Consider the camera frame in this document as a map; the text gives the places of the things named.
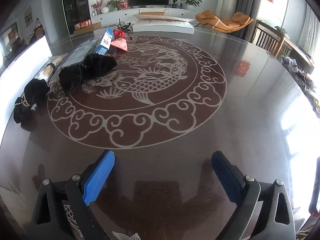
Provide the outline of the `green potted plant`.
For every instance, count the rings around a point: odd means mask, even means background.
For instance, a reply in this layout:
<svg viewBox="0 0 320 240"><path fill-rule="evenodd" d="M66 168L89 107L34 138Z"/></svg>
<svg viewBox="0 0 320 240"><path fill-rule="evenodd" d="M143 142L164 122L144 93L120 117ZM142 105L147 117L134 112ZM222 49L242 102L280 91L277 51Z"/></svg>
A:
<svg viewBox="0 0 320 240"><path fill-rule="evenodd" d="M199 7L203 2L202 0L181 0L181 1L185 3L185 8L188 10L193 10L196 7Z"/></svg>

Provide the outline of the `orange lounge chair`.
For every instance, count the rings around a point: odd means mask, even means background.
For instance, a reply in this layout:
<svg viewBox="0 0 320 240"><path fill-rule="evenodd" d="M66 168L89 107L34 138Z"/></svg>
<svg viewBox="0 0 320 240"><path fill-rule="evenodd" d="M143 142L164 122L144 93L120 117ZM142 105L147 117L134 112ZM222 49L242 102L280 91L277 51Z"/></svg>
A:
<svg viewBox="0 0 320 240"><path fill-rule="evenodd" d="M229 19L221 19L210 10L195 15L195 20L198 22L197 26L227 34L244 29L253 22L252 18L242 12L236 12Z"/></svg>

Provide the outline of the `red packet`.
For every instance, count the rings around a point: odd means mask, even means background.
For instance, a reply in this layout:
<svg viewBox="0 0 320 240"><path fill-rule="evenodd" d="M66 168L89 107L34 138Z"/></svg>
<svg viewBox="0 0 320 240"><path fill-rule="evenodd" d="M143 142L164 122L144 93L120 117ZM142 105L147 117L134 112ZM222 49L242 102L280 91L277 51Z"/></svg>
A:
<svg viewBox="0 0 320 240"><path fill-rule="evenodd" d="M114 40L111 42L111 46L123 51L128 51L127 40L125 39L125 33L121 30L114 29Z"/></svg>

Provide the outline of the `black velvet bow with chain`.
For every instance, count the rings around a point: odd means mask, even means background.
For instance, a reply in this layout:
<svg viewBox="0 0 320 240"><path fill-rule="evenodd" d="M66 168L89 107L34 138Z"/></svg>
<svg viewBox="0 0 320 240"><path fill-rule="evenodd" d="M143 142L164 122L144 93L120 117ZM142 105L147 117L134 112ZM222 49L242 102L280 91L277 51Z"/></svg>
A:
<svg viewBox="0 0 320 240"><path fill-rule="evenodd" d="M31 79L14 103L13 119L16 124L26 131L33 131L37 127L36 111L46 102L49 91L45 79Z"/></svg>

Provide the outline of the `cardboard box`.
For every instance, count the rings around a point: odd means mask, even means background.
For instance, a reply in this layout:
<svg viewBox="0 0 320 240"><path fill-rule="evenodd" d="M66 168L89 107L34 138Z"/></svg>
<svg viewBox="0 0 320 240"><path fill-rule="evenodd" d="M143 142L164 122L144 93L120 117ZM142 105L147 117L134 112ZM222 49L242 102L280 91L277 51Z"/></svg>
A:
<svg viewBox="0 0 320 240"><path fill-rule="evenodd" d="M84 34L84 33L89 33L89 32L95 31L95 30L100 29L100 28L101 28L101 22L97 22L97 23L94 23L94 24L89 25L87 27L84 27L82 29L75 30L73 34L74 35L81 35L81 34Z"/></svg>

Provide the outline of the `blue white product box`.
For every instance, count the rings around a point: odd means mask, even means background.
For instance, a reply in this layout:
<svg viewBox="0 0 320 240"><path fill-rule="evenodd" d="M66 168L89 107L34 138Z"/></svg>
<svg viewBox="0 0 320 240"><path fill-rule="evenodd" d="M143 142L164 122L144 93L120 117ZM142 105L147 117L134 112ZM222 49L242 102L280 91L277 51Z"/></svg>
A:
<svg viewBox="0 0 320 240"><path fill-rule="evenodd" d="M113 29L107 28L98 47L95 50L96 54L106 55L109 51L111 42L113 40Z"/></svg>

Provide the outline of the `red flower vase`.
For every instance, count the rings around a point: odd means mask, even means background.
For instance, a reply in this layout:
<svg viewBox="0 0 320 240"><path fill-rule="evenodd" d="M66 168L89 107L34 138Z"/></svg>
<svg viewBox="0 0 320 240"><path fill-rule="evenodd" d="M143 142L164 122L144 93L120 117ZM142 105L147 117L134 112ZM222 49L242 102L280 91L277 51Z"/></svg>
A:
<svg viewBox="0 0 320 240"><path fill-rule="evenodd" d="M103 2L105 0L96 0L95 3L91 4L91 7L93 8L96 15L101 14L101 9L103 7Z"/></svg>

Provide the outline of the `wooden side table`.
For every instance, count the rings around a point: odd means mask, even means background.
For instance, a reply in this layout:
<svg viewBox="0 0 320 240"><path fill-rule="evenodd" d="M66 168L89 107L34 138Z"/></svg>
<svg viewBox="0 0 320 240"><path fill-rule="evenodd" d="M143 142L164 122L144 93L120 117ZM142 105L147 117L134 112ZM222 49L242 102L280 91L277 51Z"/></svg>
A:
<svg viewBox="0 0 320 240"><path fill-rule="evenodd" d="M282 55L291 59L295 59L300 70L306 72L307 74L312 74L314 70L313 61L309 59L302 49L296 46L287 37L281 38L281 48L278 51L276 58L280 59Z"/></svg>

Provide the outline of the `framed wall picture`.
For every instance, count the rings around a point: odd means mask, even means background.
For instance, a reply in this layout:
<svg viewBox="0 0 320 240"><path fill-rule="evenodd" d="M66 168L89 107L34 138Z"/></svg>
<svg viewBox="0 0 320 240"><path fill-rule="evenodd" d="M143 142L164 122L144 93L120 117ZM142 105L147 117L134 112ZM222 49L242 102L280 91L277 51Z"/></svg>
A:
<svg viewBox="0 0 320 240"><path fill-rule="evenodd" d="M24 22L25 26L29 27L33 23L33 15L32 15L32 8L29 6L24 12Z"/></svg>

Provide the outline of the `black velvet scrunchie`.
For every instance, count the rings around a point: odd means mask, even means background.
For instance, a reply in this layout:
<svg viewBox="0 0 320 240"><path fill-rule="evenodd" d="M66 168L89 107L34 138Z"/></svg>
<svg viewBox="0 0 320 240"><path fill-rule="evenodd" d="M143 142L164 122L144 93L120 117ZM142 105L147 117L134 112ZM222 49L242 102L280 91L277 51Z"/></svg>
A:
<svg viewBox="0 0 320 240"><path fill-rule="evenodd" d="M61 69L59 81L66 94L74 92L82 82L82 71L80 64L73 64Z"/></svg>

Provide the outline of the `wooden dining chair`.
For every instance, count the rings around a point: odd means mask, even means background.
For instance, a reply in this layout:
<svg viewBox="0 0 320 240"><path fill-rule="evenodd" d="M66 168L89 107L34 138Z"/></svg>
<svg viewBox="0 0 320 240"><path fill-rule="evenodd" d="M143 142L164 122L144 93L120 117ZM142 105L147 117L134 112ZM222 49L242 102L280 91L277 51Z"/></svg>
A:
<svg viewBox="0 0 320 240"><path fill-rule="evenodd" d="M284 36L268 24L257 21L252 43L278 57L284 43Z"/></svg>

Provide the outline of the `clear plastic zip bag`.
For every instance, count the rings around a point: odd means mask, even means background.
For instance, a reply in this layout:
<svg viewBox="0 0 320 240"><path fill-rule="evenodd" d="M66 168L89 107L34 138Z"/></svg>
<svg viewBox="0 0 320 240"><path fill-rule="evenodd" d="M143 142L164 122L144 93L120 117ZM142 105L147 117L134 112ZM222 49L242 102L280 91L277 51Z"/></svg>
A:
<svg viewBox="0 0 320 240"><path fill-rule="evenodd" d="M60 64L60 67L63 68L81 63L88 54L95 52L100 41L101 37L95 37L82 42L82 44L78 45L71 53L68 54L63 63Z"/></svg>

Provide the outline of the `bagged bamboo sticks bundle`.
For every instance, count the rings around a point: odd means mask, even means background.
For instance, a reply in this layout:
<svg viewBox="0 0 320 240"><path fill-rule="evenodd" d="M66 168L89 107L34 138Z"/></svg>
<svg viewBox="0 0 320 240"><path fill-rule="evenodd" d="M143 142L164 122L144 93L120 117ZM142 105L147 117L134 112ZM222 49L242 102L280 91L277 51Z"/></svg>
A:
<svg viewBox="0 0 320 240"><path fill-rule="evenodd" d="M43 67L37 72L34 78L38 80L44 79L48 83L59 68L60 64L63 63L67 55L68 54L65 53L59 56L50 57Z"/></svg>

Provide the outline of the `leafy plant beside vase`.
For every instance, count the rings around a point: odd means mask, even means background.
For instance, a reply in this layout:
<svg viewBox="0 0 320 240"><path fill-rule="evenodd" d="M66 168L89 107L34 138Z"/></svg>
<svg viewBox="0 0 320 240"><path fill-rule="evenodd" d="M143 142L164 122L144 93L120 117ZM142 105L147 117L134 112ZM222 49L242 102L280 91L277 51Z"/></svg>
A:
<svg viewBox="0 0 320 240"><path fill-rule="evenodd" d="M106 6L109 7L110 10L121 10L121 3L123 1L124 0L109 0Z"/></svg>

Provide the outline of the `white tv cabinet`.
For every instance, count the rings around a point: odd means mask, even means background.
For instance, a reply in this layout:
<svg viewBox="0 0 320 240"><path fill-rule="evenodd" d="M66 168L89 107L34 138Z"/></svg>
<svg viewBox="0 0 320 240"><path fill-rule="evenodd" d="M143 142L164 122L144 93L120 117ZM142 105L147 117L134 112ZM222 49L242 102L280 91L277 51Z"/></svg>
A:
<svg viewBox="0 0 320 240"><path fill-rule="evenodd" d="M91 22L92 24L101 23L102 26L117 24L119 20L135 23L139 20L138 15L156 15L194 20L196 14L195 11L179 8L135 8L95 15L91 17Z"/></svg>

